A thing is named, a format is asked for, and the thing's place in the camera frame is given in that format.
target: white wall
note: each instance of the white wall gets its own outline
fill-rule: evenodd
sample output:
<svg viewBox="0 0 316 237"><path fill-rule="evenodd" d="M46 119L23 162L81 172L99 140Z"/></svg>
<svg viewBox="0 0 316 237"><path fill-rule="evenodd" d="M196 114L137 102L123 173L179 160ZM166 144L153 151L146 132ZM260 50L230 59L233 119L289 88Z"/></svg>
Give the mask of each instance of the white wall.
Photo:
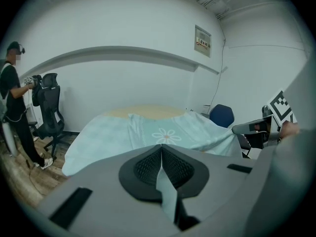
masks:
<svg viewBox="0 0 316 237"><path fill-rule="evenodd" d="M250 9L221 23L228 47L223 67L228 68L212 107L230 106L234 124L260 119L262 106L290 85L307 60L296 23L282 4Z"/></svg>
<svg viewBox="0 0 316 237"><path fill-rule="evenodd" d="M195 25L212 35L210 58L194 51ZM216 17L190 0L67 0L53 4L17 38L26 49L17 66L20 75L58 55L97 46L164 51L218 71L222 61L223 34ZM192 103L191 82L199 70L116 60L77 63L49 72L58 73L61 113L69 131L81 131L94 116L124 106L202 106L212 99L219 78L204 71L214 83L202 81L205 87L194 95L205 96ZM41 123L39 109L35 112Z"/></svg>

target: cap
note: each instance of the cap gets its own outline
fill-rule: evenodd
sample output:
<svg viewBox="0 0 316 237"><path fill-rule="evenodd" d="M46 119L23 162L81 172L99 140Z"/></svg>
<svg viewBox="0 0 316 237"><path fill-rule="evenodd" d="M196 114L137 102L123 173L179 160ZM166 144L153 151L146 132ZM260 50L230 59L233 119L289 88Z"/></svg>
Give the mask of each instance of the cap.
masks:
<svg viewBox="0 0 316 237"><path fill-rule="evenodd" d="M24 48L22 49L22 52L20 50L20 44L17 41L12 42L8 48L7 51L11 50L11 49L18 49L19 50L19 54L24 53Z"/></svg>

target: blue chair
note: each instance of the blue chair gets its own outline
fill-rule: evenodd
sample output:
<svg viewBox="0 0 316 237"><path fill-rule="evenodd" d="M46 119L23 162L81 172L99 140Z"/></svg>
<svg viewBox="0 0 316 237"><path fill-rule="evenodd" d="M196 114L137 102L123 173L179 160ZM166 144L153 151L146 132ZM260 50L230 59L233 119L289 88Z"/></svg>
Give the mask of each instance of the blue chair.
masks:
<svg viewBox="0 0 316 237"><path fill-rule="evenodd" d="M233 110L225 105L216 105L209 113L209 119L225 128L235 121Z"/></svg>

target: flower pattern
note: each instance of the flower pattern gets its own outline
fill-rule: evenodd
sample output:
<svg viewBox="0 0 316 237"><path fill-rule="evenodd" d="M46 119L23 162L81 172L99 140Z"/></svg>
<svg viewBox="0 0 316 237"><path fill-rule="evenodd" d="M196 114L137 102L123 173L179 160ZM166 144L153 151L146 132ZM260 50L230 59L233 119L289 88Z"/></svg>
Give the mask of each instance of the flower pattern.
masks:
<svg viewBox="0 0 316 237"><path fill-rule="evenodd" d="M181 141L181 137L174 135L174 130L169 130L166 132L165 129L159 128L159 132L155 132L152 134L154 138L158 138L156 144L172 144L177 145L175 141Z"/></svg>

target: black t-shirt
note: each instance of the black t-shirt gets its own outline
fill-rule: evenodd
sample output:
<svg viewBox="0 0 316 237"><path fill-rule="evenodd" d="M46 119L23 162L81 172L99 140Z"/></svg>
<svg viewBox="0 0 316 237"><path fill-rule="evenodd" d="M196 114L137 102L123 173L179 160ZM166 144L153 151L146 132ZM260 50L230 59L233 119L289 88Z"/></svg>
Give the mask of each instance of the black t-shirt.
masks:
<svg viewBox="0 0 316 237"><path fill-rule="evenodd" d="M20 81L18 74L15 70L15 67L12 65L7 66L4 68L4 71L2 72L0 76L0 93L2 96L2 99L5 98L5 96L8 94L8 98L6 100L6 107L7 107L7 112L6 115L11 119L11 120L19 120L21 117L21 114L24 113L25 111L25 104L23 101L23 97L19 97L17 99L13 98L10 90L13 88L20 88Z"/></svg>

